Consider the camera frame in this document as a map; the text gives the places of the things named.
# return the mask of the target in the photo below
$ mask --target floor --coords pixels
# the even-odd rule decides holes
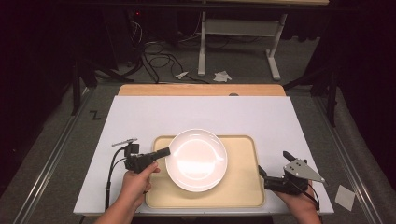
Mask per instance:
[[[300,43],[294,38],[279,43],[276,52],[276,62],[282,77],[279,82],[271,79],[264,57],[263,50],[271,44],[270,39],[242,36],[227,39],[213,36],[208,40],[205,77],[196,75],[199,48],[196,41],[182,42],[177,49],[165,43],[153,44],[147,47],[146,55],[158,74],[159,81],[163,83],[217,83],[213,80],[215,73],[226,71],[231,77],[227,83],[283,85],[304,73],[317,43],[318,41]],[[169,57],[164,57],[165,53],[174,55],[182,67],[177,65],[176,61],[169,60]],[[128,69],[127,64],[122,64],[119,72],[123,73]],[[182,71],[189,72],[190,77],[201,80],[175,78]],[[145,68],[141,68],[130,78],[134,78],[138,83],[153,82]],[[0,200],[1,223],[94,222],[95,217],[73,214],[73,208],[106,121],[108,109],[121,85],[117,81],[102,77],[98,80],[99,85],[96,88],[82,86],[82,105],[75,116],[70,115],[73,99],[72,91],[69,90],[64,95],[63,102],[48,118],[23,165]],[[332,201],[334,214],[324,216],[324,223],[390,223],[389,221],[395,220],[391,212],[396,202],[391,200],[395,197],[394,191],[389,189],[386,178],[364,145],[353,118],[348,114],[342,93],[339,91],[337,94],[336,127],[333,128],[325,117],[326,99],[311,97],[309,88],[299,86],[287,91],[287,95],[292,100],[319,172],[330,180],[330,186],[326,190]],[[92,119],[94,111],[97,119]],[[356,193],[357,199],[352,211],[346,210],[334,201],[339,186]],[[139,221],[143,220],[145,223],[164,223],[169,220],[169,223],[177,223],[169,217],[139,219],[135,222],[140,223]],[[206,219],[205,223],[213,220],[217,223],[231,223],[230,220],[234,219],[216,217]],[[238,220],[246,223],[264,220],[295,223],[288,215]]]

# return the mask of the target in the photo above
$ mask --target human hand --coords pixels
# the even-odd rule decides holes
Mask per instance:
[[[314,191],[312,188],[308,187],[306,193],[314,197]],[[290,195],[277,191],[274,191],[274,194],[276,194],[276,196],[278,196],[286,204],[299,224],[320,223],[315,203],[304,194],[301,193],[299,195]]]
[[[152,173],[159,173],[158,162],[152,163],[140,174],[127,171],[122,180],[120,196],[117,199],[120,203],[124,203],[132,210],[136,210],[144,201],[144,194],[151,189],[149,176]]]

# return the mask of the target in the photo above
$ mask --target white stand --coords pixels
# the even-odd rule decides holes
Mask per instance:
[[[213,20],[206,19],[206,12],[202,13],[201,47],[198,62],[198,77],[205,76],[205,36],[212,35],[252,35],[252,36],[273,36],[274,42],[271,49],[266,51],[268,63],[270,65],[273,79],[280,80],[279,71],[275,62],[275,52],[287,14],[283,14],[280,21],[236,21],[236,20]]]

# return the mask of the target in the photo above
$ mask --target white plate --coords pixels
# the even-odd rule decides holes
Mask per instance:
[[[201,129],[178,134],[169,145],[171,155],[165,157],[171,179],[181,188],[201,192],[212,189],[227,170],[227,152],[221,141]]]

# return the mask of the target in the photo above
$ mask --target white table surface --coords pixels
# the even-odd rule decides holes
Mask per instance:
[[[105,211],[108,170],[114,153],[123,146],[112,144],[138,138],[140,153],[149,153],[162,135],[177,135],[188,129],[205,129],[216,135],[250,136],[256,145],[259,165],[269,176],[281,177],[289,163],[288,151],[318,170],[305,141],[289,97],[285,96],[115,96],[105,127],[93,155],[74,213],[100,215]],[[120,193],[123,163],[114,169],[110,204]],[[314,182],[320,212],[333,213],[325,188]],[[286,205],[271,190],[258,208],[152,209],[143,203],[136,211],[145,215],[258,215],[286,214]]]

